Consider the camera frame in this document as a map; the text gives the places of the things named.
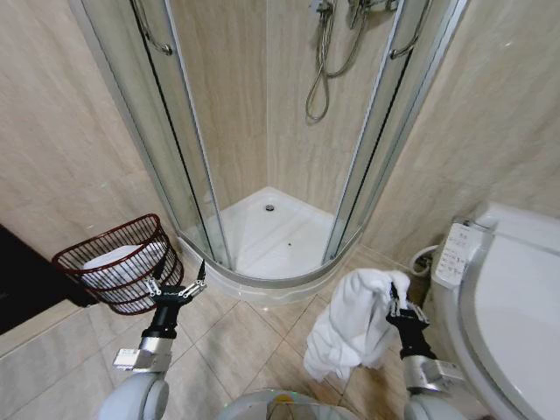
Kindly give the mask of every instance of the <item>shower enclosure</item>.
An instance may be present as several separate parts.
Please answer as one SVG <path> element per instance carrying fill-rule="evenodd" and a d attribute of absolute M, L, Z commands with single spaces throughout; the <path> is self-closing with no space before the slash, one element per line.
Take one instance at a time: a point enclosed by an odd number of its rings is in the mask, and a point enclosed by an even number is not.
<path fill-rule="evenodd" d="M 71 5 L 178 238 L 279 290 L 359 237 L 465 2 Z"/>

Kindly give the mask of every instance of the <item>robotic claw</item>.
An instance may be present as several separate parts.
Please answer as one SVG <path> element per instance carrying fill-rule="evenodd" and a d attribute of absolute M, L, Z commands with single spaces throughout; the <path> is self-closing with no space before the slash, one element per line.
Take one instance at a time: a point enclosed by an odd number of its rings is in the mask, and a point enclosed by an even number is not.
<path fill-rule="evenodd" d="M 395 286 L 391 286 L 391 296 L 386 320 L 396 327 L 401 338 L 404 382 L 410 393 L 404 419 L 466 420 L 445 400 L 458 390 L 461 394 L 465 393 L 462 372 L 453 363 L 438 360 L 431 351 L 423 333 L 430 322 L 422 310 L 409 301 L 408 308 L 401 308 Z"/>
<path fill-rule="evenodd" d="M 158 420 L 165 412 L 169 385 L 165 373 L 172 360 L 172 343 L 177 337 L 175 327 L 181 306 L 191 302 L 207 285 L 205 262 L 200 265 L 194 283 L 188 286 L 158 286 L 164 262 L 154 269 L 146 284 L 156 303 L 150 326 L 142 332 L 138 348 L 122 348 L 113 366 L 134 371 L 101 406 L 99 420 Z"/>
<path fill-rule="evenodd" d="M 116 368 L 135 374 L 105 400 L 99 420 L 158 420 L 164 415 L 169 397 L 169 385 L 164 378 L 171 364 L 172 342 L 177 337 L 177 316 L 180 308 L 207 286 L 204 261 L 196 281 L 187 287 L 159 287 L 161 265 L 147 283 L 156 303 L 151 324 L 143 331 L 138 348 L 119 350 L 113 362 Z M 451 395 L 457 386 L 464 386 L 460 370 L 451 363 L 437 360 L 431 351 L 424 339 L 423 330 L 429 322 L 422 310 L 411 302 L 407 302 L 408 308 L 401 308 L 394 286 L 391 295 L 387 321 L 397 328 L 401 338 L 404 378 L 411 395 L 404 412 L 405 420 L 464 420 L 441 398 Z"/>

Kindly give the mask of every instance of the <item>floor tile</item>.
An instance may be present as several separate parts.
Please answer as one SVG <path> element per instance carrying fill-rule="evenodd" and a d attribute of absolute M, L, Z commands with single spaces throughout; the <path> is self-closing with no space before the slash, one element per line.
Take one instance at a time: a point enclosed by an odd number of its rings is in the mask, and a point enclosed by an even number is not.
<path fill-rule="evenodd" d="M 361 414 L 355 407 L 353 407 L 352 404 L 344 396 L 340 399 L 339 406 L 349 410 L 359 420 L 375 420 L 375 417 L 366 418 L 366 416 Z"/>
<path fill-rule="evenodd" d="M 247 392 L 258 389 L 285 389 L 336 405 L 339 394 L 328 382 L 319 383 L 307 374 L 304 359 L 283 341 L 248 386 Z"/>
<path fill-rule="evenodd" d="M 190 304 L 181 308 L 178 322 L 191 340 L 196 342 L 237 302 L 210 283 Z"/>
<path fill-rule="evenodd" d="M 279 306 L 250 305 L 277 333 L 285 337 L 312 300 L 313 297 L 308 297 L 300 302 Z"/>
<path fill-rule="evenodd" d="M 196 346 L 226 391 L 240 396 L 282 338 L 245 302 L 240 302 Z"/>
<path fill-rule="evenodd" d="M 113 360 L 115 359 L 116 352 L 118 352 L 121 348 L 137 348 L 142 338 L 142 331 L 145 330 L 149 325 L 149 318 L 146 319 L 146 322 L 138 322 L 134 324 L 131 328 L 108 343 L 101 350 L 103 360 L 105 361 L 105 366 L 107 366 L 109 376 L 111 377 L 111 381 L 115 386 L 132 375 L 132 372 L 125 372 L 113 367 Z M 171 364 L 174 363 L 179 357 L 181 357 L 183 353 L 193 345 L 191 339 L 188 338 L 180 325 L 177 325 L 176 331 L 177 338 L 173 341 L 173 347 L 171 349 Z"/>
<path fill-rule="evenodd" d="M 94 304 L 87 308 L 86 311 L 94 326 L 95 336 L 97 337 L 100 347 L 114 340 L 136 322 L 149 316 L 144 313 L 140 315 L 119 315 L 111 311 L 106 304 Z"/>
<path fill-rule="evenodd" d="M 25 405 L 9 420 L 93 419 L 112 390 L 111 380 L 98 353 Z"/>
<path fill-rule="evenodd" d="M 35 315 L 33 318 L 28 319 L 23 324 L 1 334 L 0 357 L 34 337 L 37 337 L 77 311 L 81 311 L 79 306 L 76 306 L 69 300 L 63 300 L 45 311 L 42 311 L 38 315 Z"/>
<path fill-rule="evenodd" d="M 171 366 L 165 380 L 170 390 L 166 420 L 215 420 L 231 401 L 195 346 Z"/>
<path fill-rule="evenodd" d="M 85 311 L 0 358 L 0 418 L 19 410 L 99 351 Z"/>
<path fill-rule="evenodd" d="M 319 314 L 327 307 L 327 303 L 320 297 L 314 297 L 303 315 L 286 335 L 286 341 L 299 353 L 305 356 L 307 350 L 307 336 L 311 332 Z"/>
<path fill-rule="evenodd" d="M 403 418 L 408 395 L 403 379 L 403 363 L 387 351 L 378 369 L 357 367 L 350 377 L 343 399 L 366 418 Z"/>

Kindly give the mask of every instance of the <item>silver metal bracket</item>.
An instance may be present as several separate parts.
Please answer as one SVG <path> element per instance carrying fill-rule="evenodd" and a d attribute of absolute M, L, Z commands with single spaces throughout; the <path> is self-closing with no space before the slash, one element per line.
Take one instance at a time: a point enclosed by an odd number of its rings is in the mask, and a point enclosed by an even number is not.
<path fill-rule="evenodd" d="M 139 348 L 122 348 L 113 366 L 134 372 L 165 372 L 172 360 L 172 339 L 142 338 Z"/>
<path fill-rule="evenodd" d="M 402 362 L 406 388 L 412 393 L 431 391 L 451 395 L 454 387 L 465 385 L 461 369 L 453 363 L 418 355 L 407 356 Z"/>

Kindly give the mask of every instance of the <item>red basket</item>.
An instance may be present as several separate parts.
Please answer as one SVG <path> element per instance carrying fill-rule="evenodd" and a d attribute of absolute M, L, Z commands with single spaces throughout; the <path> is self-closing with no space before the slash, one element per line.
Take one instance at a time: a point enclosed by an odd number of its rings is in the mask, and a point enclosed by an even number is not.
<path fill-rule="evenodd" d="M 113 258 L 104 265 L 97 266 L 92 261 L 100 256 L 103 257 L 97 261 L 107 259 L 105 254 L 109 252 Z M 180 284 L 183 264 L 162 229 L 159 217 L 146 214 L 60 251 L 52 258 L 52 263 L 114 312 L 136 315 L 155 306 L 145 282 L 162 259 L 164 268 L 158 283 Z M 86 264 L 93 267 L 84 268 Z"/>

